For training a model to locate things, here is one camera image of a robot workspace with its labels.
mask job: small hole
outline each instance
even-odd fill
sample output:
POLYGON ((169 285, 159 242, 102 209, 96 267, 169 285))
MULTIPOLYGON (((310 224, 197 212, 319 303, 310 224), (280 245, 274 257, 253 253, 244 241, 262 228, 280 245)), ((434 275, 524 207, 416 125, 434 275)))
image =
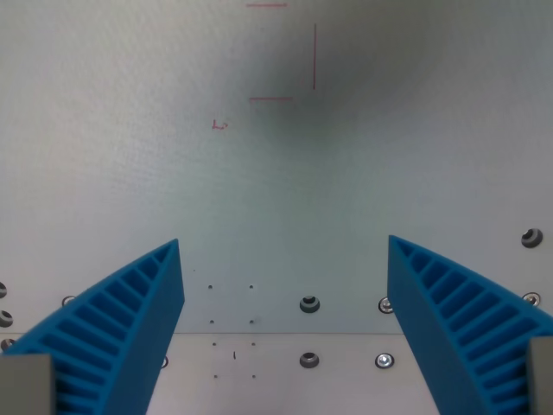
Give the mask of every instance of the small hole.
POLYGON ((312 352, 304 353, 300 358, 300 365, 306 369, 317 367, 319 366, 319 356, 312 352))
POLYGON ((0 311, 0 327, 8 328, 14 323, 14 319, 8 311, 0 311))
POLYGON ((534 236, 534 231, 532 229, 528 229, 524 235, 522 235, 522 239, 524 240, 528 240, 530 239, 532 236, 534 236))
POLYGON ((300 301, 300 310, 304 313, 315 313, 321 307, 321 301, 317 297, 305 296, 300 301))

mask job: metal plate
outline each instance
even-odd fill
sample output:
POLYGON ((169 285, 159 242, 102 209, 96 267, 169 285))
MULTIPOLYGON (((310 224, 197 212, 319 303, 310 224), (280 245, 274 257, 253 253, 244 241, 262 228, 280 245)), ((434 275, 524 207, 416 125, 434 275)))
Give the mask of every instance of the metal plate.
POLYGON ((287 4, 0 4, 14 331, 174 237, 178 332, 397 333, 391 233, 553 311, 553 3, 287 4))
POLYGON ((149 415, 438 415, 402 335, 174 335, 168 359, 149 415), (309 351, 314 369, 299 363, 309 351))

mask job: bolt head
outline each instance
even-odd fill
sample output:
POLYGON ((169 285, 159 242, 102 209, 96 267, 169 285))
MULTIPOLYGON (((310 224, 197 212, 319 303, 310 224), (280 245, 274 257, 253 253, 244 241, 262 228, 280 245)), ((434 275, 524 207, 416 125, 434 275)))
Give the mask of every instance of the bolt head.
POLYGON ((537 307, 541 301, 539 294, 537 294, 536 292, 529 292, 528 294, 524 294, 523 299, 532 304, 534 307, 537 307))
POLYGON ((67 296, 63 300, 61 300, 61 305, 66 306, 69 303, 71 303, 75 299, 75 296, 67 296))
POLYGON ((384 297, 378 302, 378 309, 381 313, 384 314, 391 314, 394 312, 394 309, 391 307, 391 303, 388 297, 384 297))
POLYGON ((379 354, 374 361, 379 369, 388 369, 394 365, 394 358, 391 354, 379 354))

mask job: white surface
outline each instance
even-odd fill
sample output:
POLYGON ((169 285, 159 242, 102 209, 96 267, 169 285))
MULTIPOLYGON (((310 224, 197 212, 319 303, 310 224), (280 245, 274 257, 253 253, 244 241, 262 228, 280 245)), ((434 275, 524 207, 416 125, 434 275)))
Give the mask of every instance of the white surface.
POLYGON ((168 358, 148 415, 438 415, 402 335, 175 335, 168 358))
POLYGON ((179 332, 398 332, 391 233, 553 311, 553 3, 287 3, 0 4, 11 330, 175 237, 179 332))

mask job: drilled hole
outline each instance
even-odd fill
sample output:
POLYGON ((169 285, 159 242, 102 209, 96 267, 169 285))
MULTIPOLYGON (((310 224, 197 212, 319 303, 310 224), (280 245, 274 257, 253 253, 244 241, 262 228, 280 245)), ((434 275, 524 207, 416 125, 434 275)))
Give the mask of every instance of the drilled hole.
POLYGON ((543 233, 537 228, 528 229, 520 238, 520 242, 526 248, 535 248, 542 243, 543 233))
POLYGON ((305 296, 300 301, 300 310, 304 313, 315 313, 321 307, 321 301, 319 298, 313 296, 305 296))
POLYGON ((302 357, 300 357, 300 365, 306 369, 312 369, 313 367, 319 366, 319 362, 319 356, 312 352, 304 353, 302 354, 302 357))
POLYGON ((0 311, 0 327, 7 328, 14 323, 14 317, 8 311, 0 311))
POLYGON ((532 236, 534 236, 534 231, 532 229, 528 229, 524 235, 522 235, 522 239, 528 240, 532 236))

